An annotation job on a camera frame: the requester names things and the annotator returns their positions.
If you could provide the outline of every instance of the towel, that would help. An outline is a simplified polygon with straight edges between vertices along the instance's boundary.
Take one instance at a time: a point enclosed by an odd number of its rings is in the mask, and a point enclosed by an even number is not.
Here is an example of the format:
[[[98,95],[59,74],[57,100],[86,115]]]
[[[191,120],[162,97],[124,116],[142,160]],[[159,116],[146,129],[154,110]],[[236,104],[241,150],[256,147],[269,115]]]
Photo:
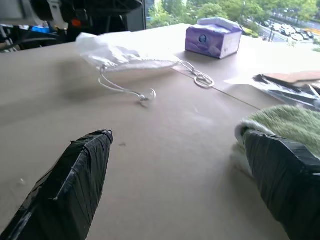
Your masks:
[[[235,128],[238,143],[232,147],[231,160],[236,167],[252,177],[243,142],[243,134],[247,129],[301,143],[320,159],[320,112],[296,106],[277,105],[243,119]]]

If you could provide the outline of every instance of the purple tissue box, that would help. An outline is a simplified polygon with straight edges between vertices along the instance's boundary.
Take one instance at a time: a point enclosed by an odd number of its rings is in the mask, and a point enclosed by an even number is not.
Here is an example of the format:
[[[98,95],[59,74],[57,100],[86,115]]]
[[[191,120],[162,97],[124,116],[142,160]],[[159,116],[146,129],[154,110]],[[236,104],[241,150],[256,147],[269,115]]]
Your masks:
[[[221,17],[204,18],[186,30],[185,50],[223,59],[238,52],[241,27]]]

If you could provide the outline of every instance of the cardboard table surface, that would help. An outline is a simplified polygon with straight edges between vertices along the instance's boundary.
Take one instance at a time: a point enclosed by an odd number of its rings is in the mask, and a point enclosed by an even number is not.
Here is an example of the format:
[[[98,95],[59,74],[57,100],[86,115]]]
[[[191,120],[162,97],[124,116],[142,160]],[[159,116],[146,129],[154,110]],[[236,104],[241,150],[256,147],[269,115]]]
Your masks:
[[[202,64],[213,64],[191,58],[204,72]],[[245,65],[238,56],[228,61]],[[110,129],[106,181],[87,239],[288,239],[255,183],[229,162],[236,124],[257,109],[174,70],[140,74],[121,84],[155,89],[148,108],[101,87],[73,44],[0,55],[0,231],[70,141]]]

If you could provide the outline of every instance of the green towel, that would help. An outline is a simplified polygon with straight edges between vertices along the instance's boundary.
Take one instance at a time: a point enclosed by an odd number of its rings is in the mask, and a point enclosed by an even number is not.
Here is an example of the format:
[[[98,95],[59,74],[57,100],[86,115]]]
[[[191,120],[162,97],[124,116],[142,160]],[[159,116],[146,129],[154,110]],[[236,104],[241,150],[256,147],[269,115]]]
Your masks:
[[[320,112],[278,105],[248,116],[241,124],[250,122],[258,125],[257,130],[267,134],[273,132],[280,137],[304,144],[313,155],[320,157]]]

